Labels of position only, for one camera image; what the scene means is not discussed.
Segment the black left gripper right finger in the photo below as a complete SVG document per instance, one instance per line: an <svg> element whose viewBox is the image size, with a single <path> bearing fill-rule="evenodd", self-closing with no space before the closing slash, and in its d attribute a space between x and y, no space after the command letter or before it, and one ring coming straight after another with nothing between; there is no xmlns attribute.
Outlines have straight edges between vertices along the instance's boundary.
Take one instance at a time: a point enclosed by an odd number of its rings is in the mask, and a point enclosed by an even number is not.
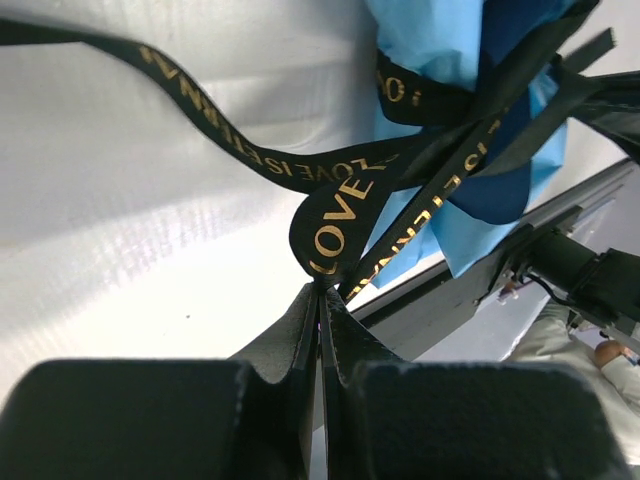
<svg viewBox="0 0 640 480"><path fill-rule="evenodd" d="M421 363L318 299L332 479L628 479L595 393L553 363Z"/></svg>

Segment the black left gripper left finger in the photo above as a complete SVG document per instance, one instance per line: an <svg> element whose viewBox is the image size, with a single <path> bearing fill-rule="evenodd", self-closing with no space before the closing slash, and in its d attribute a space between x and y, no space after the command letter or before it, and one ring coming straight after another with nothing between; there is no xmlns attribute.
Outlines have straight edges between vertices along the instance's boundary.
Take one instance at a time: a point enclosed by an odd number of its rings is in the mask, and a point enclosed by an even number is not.
<svg viewBox="0 0 640 480"><path fill-rule="evenodd" d="M5 479L305 479L318 295L219 359L60 359L1 411Z"/></svg>

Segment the black ribbon gold lettering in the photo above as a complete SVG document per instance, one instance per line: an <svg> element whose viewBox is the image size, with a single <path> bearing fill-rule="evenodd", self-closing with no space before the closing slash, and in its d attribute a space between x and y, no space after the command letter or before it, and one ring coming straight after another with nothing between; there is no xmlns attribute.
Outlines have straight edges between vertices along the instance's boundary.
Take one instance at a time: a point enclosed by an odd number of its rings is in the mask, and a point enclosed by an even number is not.
<svg viewBox="0 0 640 480"><path fill-rule="evenodd" d="M597 8L594 1L568 2L560 18L527 33L474 91L394 63L376 39L376 139L308 155L250 141L182 66L154 46L13 18L2 19L1 42L81 43L146 75L211 142L266 180L304 195L289 230L292 252L316 283L348 301L373 284L465 179L529 164L569 118L638 155L639 76L584 75L612 49L609 32L559 54Z"/></svg>

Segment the blue wrapping paper sheet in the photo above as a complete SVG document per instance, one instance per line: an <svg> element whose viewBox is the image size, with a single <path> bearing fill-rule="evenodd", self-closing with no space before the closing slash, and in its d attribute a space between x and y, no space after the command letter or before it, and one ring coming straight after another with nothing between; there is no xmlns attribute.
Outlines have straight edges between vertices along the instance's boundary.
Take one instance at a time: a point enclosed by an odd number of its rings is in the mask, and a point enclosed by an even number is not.
<svg viewBox="0 0 640 480"><path fill-rule="evenodd" d="M474 91L532 29L560 18L568 1L371 1L377 45L394 63L430 80ZM459 277L489 254L563 166L561 125L518 170L472 177L376 276L381 289L440 252Z"/></svg>

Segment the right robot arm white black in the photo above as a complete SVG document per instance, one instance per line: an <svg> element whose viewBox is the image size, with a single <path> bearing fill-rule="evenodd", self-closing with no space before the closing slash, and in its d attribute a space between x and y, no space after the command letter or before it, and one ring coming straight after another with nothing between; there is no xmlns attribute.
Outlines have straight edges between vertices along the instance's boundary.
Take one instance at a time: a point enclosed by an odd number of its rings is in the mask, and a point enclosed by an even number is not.
<svg viewBox="0 0 640 480"><path fill-rule="evenodd" d="M558 228L532 233L509 252L506 268L639 354L639 257L596 253Z"/></svg>

